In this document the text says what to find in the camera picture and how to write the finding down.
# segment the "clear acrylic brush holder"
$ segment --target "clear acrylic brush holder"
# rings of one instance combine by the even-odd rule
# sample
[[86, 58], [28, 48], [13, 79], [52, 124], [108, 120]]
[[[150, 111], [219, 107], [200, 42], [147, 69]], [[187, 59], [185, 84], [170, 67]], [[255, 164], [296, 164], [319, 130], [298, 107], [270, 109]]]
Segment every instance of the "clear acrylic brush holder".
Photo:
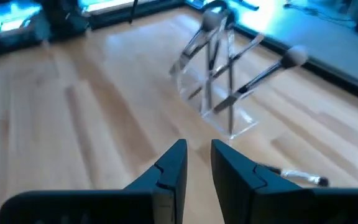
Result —
[[[215, 114], [212, 108], [228, 96], [228, 91], [217, 82], [212, 82], [212, 108], [208, 108], [205, 80], [205, 75], [197, 72], [195, 69], [188, 68], [181, 74], [178, 91], [181, 98], [194, 110], [199, 112], [200, 116], [207, 123], [214, 126], [224, 137], [232, 140], [258, 123], [254, 119], [255, 116], [252, 116], [252, 113], [246, 110], [247, 106], [250, 106], [250, 103], [248, 103], [250, 99], [247, 97], [238, 100], [231, 107]], [[202, 90], [194, 95], [194, 92], [200, 86], [202, 86]]]

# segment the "light wood grain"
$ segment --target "light wood grain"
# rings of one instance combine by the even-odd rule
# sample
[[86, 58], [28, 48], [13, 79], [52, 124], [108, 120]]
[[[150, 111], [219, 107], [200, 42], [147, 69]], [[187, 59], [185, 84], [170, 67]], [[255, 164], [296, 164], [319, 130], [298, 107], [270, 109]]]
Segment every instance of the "light wood grain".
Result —
[[[223, 137], [182, 101], [168, 76], [199, 25], [199, 14], [176, 9], [49, 50], [1, 56], [0, 205], [26, 190], [123, 188], [185, 138], [184, 221], [222, 223], [209, 147]], [[237, 48], [248, 42], [236, 36]], [[263, 47], [247, 52], [235, 67], [236, 86], [278, 59]], [[192, 64], [201, 72], [205, 58]], [[259, 124], [232, 142], [239, 152], [325, 175], [333, 187], [358, 187], [358, 98], [297, 68], [242, 103]]]

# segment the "wooden surface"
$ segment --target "wooden surface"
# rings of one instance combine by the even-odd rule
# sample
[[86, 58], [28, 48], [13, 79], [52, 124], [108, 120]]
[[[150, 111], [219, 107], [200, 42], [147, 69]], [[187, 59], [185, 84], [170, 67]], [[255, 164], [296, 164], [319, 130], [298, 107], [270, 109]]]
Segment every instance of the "wooden surface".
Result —
[[[222, 223], [209, 163], [210, 141], [221, 137], [168, 76], [199, 19], [176, 9], [0, 57], [0, 205], [26, 190], [123, 188], [185, 138], [184, 221]], [[276, 59], [262, 47], [247, 53], [236, 64], [236, 85]], [[358, 187], [357, 98], [297, 68], [247, 105], [259, 124], [232, 143], [238, 151], [325, 175], [334, 187]]]

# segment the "cable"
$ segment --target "cable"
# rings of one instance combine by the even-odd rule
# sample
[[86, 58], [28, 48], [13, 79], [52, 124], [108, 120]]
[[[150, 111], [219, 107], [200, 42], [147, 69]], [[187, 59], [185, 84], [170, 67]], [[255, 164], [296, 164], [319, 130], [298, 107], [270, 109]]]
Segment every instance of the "cable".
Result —
[[345, 25], [345, 24], [338, 23], [338, 22], [350, 22], [350, 21], [354, 21], [354, 20], [352, 20], [352, 19], [339, 19], [339, 18], [335, 18], [335, 17], [332, 17], [332, 16], [327, 15], [327, 14], [324, 13], [324, 12], [319, 11], [317, 8], [297, 6], [297, 5], [292, 4], [292, 3], [289, 3], [289, 2], [286, 2], [283, 6], [284, 6], [284, 8], [286, 8], [286, 9], [296, 9], [296, 10], [299, 10], [299, 11], [301, 11], [301, 12], [307, 14], [307, 15], [316, 16], [317, 18], [319, 18], [319, 19], [321, 19], [321, 20], [328, 21], [328, 22], [331, 22], [331, 23], [336, 24], [336, 25], [339, 25], [339, 26], [343, 26], [343, 27], [350, 28], [350, 29], [353, 28], [352, 26], [347, 26], [347, 25]]

